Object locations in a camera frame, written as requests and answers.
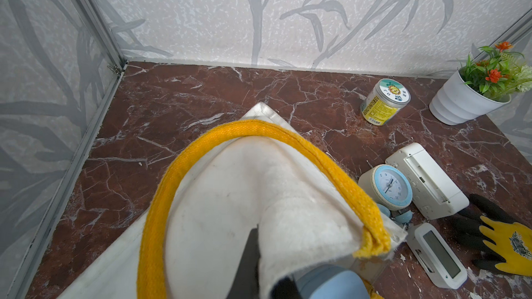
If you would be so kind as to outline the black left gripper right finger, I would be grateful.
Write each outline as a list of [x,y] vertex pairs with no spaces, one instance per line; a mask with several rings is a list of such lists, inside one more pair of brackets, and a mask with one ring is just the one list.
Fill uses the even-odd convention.
[[285,277],[272,289],[271,299],[301,299],[301,295],[293,279]]

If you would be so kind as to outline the white canvas bag yellow handles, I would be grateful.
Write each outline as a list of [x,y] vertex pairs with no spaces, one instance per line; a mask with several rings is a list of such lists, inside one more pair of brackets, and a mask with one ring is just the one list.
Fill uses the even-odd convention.
[[260,297],[286,275],[349,268],[362,223],[325,174],[290,146],[245,137],[212,149],[186,174],[168,217],[169,298],[225,298],[247,238],[259,231]]

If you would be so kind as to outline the white rectangular alarm clock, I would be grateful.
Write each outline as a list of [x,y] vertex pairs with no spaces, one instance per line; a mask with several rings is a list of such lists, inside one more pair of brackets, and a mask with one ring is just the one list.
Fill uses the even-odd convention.
[[419,143],[394,152],[385,163],[411,184],[415,206],[428,220],[450,217],[469,206],[467,196]]

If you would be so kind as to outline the blue round alarm clock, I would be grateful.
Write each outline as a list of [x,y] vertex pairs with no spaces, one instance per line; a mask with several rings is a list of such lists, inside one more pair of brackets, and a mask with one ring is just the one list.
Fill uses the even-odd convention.
[[407,177],[397,168],[386,164],[375,166],[360,176],[358,185],[391,220],[399,225],[410,223],[413,190]]

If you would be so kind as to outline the white digital LCD clock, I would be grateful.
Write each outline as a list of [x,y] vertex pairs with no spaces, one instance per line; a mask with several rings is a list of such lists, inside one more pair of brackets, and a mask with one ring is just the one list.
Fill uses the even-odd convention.
[[429,223],[408,229],[407,245],[432,283],[441,289],[459,289],[468,279],[464,265]]

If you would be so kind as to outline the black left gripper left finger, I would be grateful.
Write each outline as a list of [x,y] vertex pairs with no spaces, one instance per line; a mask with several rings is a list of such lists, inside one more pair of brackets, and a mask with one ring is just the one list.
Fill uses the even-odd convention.
[[253,228],[248,235],[227,299],[259,298],[259,230]]

